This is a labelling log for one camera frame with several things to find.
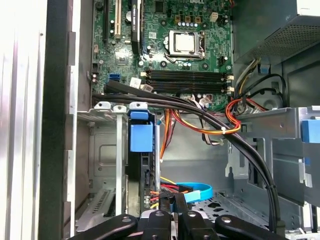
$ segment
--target white label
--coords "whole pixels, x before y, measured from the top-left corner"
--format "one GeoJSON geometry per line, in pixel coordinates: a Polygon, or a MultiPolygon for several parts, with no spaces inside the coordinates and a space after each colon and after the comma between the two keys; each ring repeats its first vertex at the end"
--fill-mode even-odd
{"type": "Polygon", "coordinates": [[[132,77],[130,80],[130,87],[140,89],[141,79],[132,77]]]}
{"type": "Polygon", "coordinates": [[[149,38],[150,39],[157,39],[157,33],[156,32],[149,32],[149,38]]]}
{"type": "Polygon", "coordinates": [[[207,97],[201,98],[200,101],[199,101],[199,104],[201,106],[204,106],[206,104],[211,104],[211,103],[212,103],[211,100],[209,98],[207,98],[207,97]]]}
{"type": "Polygon", "coordinates": [[[204,0],[190,0],[191,4],[205,4],[204,0]]]}

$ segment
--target red wire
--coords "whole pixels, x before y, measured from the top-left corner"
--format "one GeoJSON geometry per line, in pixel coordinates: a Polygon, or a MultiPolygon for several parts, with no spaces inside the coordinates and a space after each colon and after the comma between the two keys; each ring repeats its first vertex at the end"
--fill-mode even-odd
{"type": "Polygon", "coordinates": [[[158,196],[157,196],[157,197],[154,197],[154,198],[151,198],[151,199],[150,199],[150,202],[153,202],[153,201],[158,200],[158,199],[159,199],[158,196]]]}
{"type": "Polygon", "coordinates": [[[174,185],[166,185],[166,184],[161,184],[161,187],[165,187],[165,188],[176,188],[179,189],[178,186],[174,186],[174,185]]]}

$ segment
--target connector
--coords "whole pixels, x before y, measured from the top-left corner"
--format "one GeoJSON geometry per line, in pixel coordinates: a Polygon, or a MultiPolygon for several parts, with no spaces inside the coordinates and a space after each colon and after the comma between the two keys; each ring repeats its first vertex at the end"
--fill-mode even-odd
{"type": "Polygon", "coordinates": [[[218,13],[217,12],[213,12],[213,13],[211,13],[211,15],[210,15],[210,22],[216,22],[217,20],[218,20],[218,13]]]}
{"type": "Polygon", "coordinates": [[[235,80],[235,76],[233,76],[233,75],[226,76],[226,80],[233,81],[233,80],[235,80]]]}
{"type": "Polygon", "coordinates": [[[109,74],[109,80],[113,80],[113,81],[119,82],[120,79],[121,79],[121,75],[120,74],[115,74],[115,73],[110,73],[109,74]]]}
{"type": "Polygon", "coordinates": [[[116,39],[121,38],[121,1],[122,0],[115,0],[114,36],[116,39]]]}

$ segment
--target blue drive bracket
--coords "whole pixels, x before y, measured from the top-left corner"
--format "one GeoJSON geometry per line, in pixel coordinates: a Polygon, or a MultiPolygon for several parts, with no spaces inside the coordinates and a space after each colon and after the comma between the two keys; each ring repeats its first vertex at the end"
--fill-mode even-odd
{"type": "MultiPolygon", "coordinates": [[[[320,144],[320,120],[302,120],[301,124],[302,141],[309,144],[320,144]]],[[[304,158],[305,165],[310,165],[309,157],[304,158]]]]}
{"type": "MultiPolygon", "coordinates": [[[[147,111],[131,111],[130,118],[132,120],[149,119],[147,111]]],[[[149,124],[132,124],[130,126],[130,151],[138,153],[153,152],[154,125],[149,124]]]]}

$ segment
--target chip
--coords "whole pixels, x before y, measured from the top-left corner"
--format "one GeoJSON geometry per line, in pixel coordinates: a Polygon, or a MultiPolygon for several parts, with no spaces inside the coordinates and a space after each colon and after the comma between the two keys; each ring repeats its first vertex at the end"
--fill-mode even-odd
{"type": "Polygon", "coordinates": [[[175,22],[180,22],[181,21],[180,15],[175,15],[174,21],[175,22]]]}
{"type": "Polygon", "coordinates": [[[196,17],[195,17],[195,23],[196,23],[196,24],[200,24],[200,23],[201,23],[201,17],[196,16],[196,17]]]}
{"type": "Polygon", "coordinates": [[[128,65],[129,54],[127,52],[115,52],[115,64],[116,65],[128,65]]]}
{"type": "Polygon", "coordinates": [[[185,16],[185,22],[186,22],[186,23],[190,23],[190,21],[191,21],[190,16],[185,16]]]}
{"type": "Polygon", "coordinates": [[[164,2],[163,1],[155,1],[155,12],[158,14],[164,13],[164,2]]]}
{"type": "Polygon", "coordinates": [[[175,51],[177,52],[194,52],[195,51],[195,35],[176,34],[174,45],[175,45],[175,51]]]}

